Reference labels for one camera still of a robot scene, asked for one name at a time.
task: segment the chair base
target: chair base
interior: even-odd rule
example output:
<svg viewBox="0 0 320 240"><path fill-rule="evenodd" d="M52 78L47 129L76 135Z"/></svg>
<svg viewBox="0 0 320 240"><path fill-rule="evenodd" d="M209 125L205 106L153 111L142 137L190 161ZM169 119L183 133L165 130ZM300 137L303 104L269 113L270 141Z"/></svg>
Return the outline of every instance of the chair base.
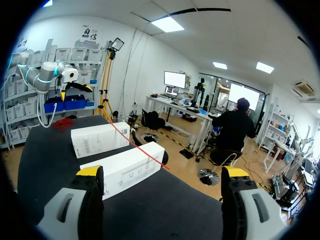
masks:
<svg viewBox="0 0 320 240"><path fill-rule="evenodd" d="M198 171L199 180L207 186L215 186L219 183L219 176L215 171L203 168Z"/></svg>
<svg viewBox="0 0 320 240"><path fill-rule="evenodd" d="M143 141L145 141L147 143L159 141L159 137L157 135L151 134L151 133L144 133L141 135L141 138L143 139Z"/></svg>

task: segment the black office chair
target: black office chair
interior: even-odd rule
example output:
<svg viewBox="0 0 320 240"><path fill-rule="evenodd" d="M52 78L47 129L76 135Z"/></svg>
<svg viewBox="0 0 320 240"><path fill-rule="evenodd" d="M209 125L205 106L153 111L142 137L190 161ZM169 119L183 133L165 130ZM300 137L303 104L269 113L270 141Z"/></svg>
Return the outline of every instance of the black office chair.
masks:
<svg viewBox="0 0 320 240"><path fill-rule="evenodd" d="M158 142L159 138L157 135L152 134L152 130L158 130L160 128L163 128L166 125L166 121L159 117L158 113L156 111L153 112L146 112L142 109L142 119L141 124L144 127L147 127L150 129L150 133L144 133L141 135L141 138L146 141L147 143L150 142Z"/></svg>
<svg viewBox="0 0 320 240"><path fill-rule="evenodd" d="M240 158L242 152L215 148L211 152L210 158L214 165L213 169L203 168L198 171L199 180L207 186L215 186L219 183L219 176L215 172L217 167L231 166L233 167L238 158Z"/></svg>
<svg viewBox="0 0 320 240"><path fill-rule="evenodd" d="M132 140L134 142L135 145L137 145L138 147L140 147L142 145L142 143L138 140L138 138L136 137L136 132L132 131ZM162 158L162 164L166 165L169 161L169 155L166 151L164 151L163 153L163 158Z"/></svg>

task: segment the yellow tripod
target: yellow tripod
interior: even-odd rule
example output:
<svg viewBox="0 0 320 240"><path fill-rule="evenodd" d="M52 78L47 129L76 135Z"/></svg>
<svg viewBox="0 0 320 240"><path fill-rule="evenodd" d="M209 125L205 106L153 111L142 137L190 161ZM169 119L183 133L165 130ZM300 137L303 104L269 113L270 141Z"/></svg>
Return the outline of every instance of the yellow tripod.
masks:
<svg viewBox="0 0 320 240"><path fill-rule="evenodd" d="M100 105L97 107L94 116L96 116L98 113L103 116L103 118L107 119L108 121L111 121L111 117L113 116L113 111L110 105L110 102L108 100L108 90L109 90L109 84L110 84L110 76L111 76L111 70L112 70L112 64L114 62L116 53L114 51L109 51L108 56L106 58L106 63L104 66L104 73L103 73L103 79L102 79L102 85L100 91ZM110 108L111 117L108 114L107 105Z"/></svg>

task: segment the black table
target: black table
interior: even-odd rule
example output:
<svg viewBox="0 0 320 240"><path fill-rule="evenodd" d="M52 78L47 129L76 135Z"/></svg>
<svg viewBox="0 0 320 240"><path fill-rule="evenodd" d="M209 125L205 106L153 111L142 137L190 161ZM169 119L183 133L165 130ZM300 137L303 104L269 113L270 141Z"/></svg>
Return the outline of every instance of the black table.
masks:
<svg viewBox="0 0 320 240"><path fill-rule="evenodd" d="M74 120L64 131L34 127L18 172L18 196L29 220L38 224L44 206L68 186L80 165L134 148L133 145L76 158L71 129L107 124L101 116ZM105 239L221 239L221 203L161 168L146 180L103 201Z"/></svg>

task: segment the red laser line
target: red laser line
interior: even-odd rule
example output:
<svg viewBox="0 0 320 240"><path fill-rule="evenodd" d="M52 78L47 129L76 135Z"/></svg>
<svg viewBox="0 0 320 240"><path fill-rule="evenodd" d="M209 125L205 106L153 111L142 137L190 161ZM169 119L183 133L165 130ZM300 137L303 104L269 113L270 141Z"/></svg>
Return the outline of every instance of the red laser line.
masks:
<svg viewBox="0 0 320 240"><path fill-rule="evenodd" d="M146 153L144 150L142 150L140 147L138 147L137 145L135 145L132 141L130 141L130 139L128 139L125 135L122 134L122 132L119 131L119 129L113 124L112 120L108 118L109 123L115 128L115 130L118 131L118 133L120 133L122 135L122 137L124 137L127 141L129 141L129 143L131 143L133 146L135 146L136 148L138 148L139 150L141 150L145 155L147 155L149 158L152 158L153 160L155 160L158 164L160 164L162 167L170 170L170 168L168 168L166 165L164 165L162 162L159 162L157 159L155 159L153 156L149 155L148 153Z"/></svg>

